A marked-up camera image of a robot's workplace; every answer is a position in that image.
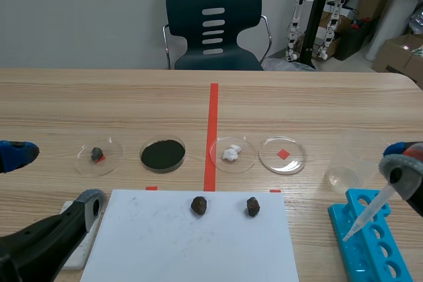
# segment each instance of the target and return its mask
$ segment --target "black office chair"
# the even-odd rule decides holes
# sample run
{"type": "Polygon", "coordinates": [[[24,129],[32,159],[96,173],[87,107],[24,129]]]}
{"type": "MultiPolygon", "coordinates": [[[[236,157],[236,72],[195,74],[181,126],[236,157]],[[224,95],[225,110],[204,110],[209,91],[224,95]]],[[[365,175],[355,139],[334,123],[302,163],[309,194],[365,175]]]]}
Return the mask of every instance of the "black office chair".
{"type": "Polygon", "coordinates": [[[272,37],[267,18],[261,14],[262,0],[166,0],[169,24],[163,27],[167,65],[171,59],[166,28],[173,36],[188,42],[186,53],[176,61],[175,69],[222,69],[262,71],[261,63],[270,50],[272,37]],[[260,62],[255,55],[240,48],[238,34],[266,23],[269,45],[260,62]]]}

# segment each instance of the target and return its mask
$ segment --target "small rock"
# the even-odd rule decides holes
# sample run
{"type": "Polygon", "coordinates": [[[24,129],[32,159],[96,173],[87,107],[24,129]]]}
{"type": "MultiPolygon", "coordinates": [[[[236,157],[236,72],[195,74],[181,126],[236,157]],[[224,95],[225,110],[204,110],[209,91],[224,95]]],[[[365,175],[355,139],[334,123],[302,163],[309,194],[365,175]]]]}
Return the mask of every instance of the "small rock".
{"type": "Polygon", "coordinates": [[[227,149],[223,152],[222,159],[232,162],[238,159],[238,153],[234,149],[227,149]]]}
{"type": "Polygon", "coordinates": [[[234,149],[237,153],[242,151],[242,148],[238,145],[231,145],[231,148],[234,149]]]}
{"type": "Polygon", "coordinates": [[[199,214],[200,216],[204,215],[207,209],[206,199],[202,196],[197,196],[192,200],[191,208],[195,213],[199,214]]]}
{"type": "Polygon", "coordinates": [[[91,150],[91,160],[98,161],[103,157],[103,151],[100,148],[93,148],[91,150]]]}
{"type": "Polygon", "coordinates": [[[249,215],[254,217],[260,211],[260,205],[255,197],[252,197],[247,200],[247,209],[249,210],[249,215]]]}

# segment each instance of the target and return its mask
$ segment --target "white robot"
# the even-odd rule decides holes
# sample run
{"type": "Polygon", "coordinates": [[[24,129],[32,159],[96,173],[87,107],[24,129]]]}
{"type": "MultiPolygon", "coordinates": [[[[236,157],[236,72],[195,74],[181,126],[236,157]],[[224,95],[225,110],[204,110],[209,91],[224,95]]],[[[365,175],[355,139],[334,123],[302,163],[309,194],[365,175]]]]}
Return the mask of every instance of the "white robot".
{"type": "MultiPolygon", "coordinates": [[[[304,1],[314,1],[314,0],[296,0],[295,9],[293,12],[292,20],[289,24],[289,33],[288,33],[288,47],[286,50],[286,59],[289,62],[295,61],[299,58],[299,53],[295,52],[295,45],[298,39],[301,36],[299,31],[299,21],[301,18],[301,11],[304,4],[304,1]]],[[[325,41],[323,45],[318,49],[317,55],[322,59],[327,59],[328,55],[326,51],[328,50],[330,44],[333,41],[335,36],[335,30],[338,26],[339,12],[342,8],[342,5],[345,3],[345,0],[328,0],[334,2],[334,8],[330,16],[330,20],[326,27],[325,41]]]]}

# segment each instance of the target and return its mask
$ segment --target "transparent beaker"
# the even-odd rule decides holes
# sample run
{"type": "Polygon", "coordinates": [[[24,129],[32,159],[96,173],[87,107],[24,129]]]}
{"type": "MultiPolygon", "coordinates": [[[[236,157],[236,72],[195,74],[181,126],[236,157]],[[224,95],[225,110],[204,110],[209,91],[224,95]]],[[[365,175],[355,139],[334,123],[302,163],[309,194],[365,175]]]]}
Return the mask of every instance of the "transparent beaker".
{"type": "Polygon", "coordinates": [[[376,174],[383,151],[388,145],[378,133],[345,131],[325,176],[340,192],[348,188],[363,188],[376,174]]]}

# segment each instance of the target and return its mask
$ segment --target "white substance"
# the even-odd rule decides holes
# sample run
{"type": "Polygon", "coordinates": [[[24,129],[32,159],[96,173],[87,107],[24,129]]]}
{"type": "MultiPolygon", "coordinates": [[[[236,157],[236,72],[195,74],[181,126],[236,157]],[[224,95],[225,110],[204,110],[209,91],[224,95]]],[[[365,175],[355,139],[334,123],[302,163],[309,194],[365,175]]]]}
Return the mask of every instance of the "white substance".
{"type": "Polygon", "coordinates": [[[238,145],[231,145],[231,148],[234,149],[237,153],[242,151],[242,148],[238,145]]]}
{"type": "Polygon", "coordinates": [[[223,153],[222,159],[232,162],[232,161],[238,159],[238,153],[234,149],[227,149],[223,153]]]}

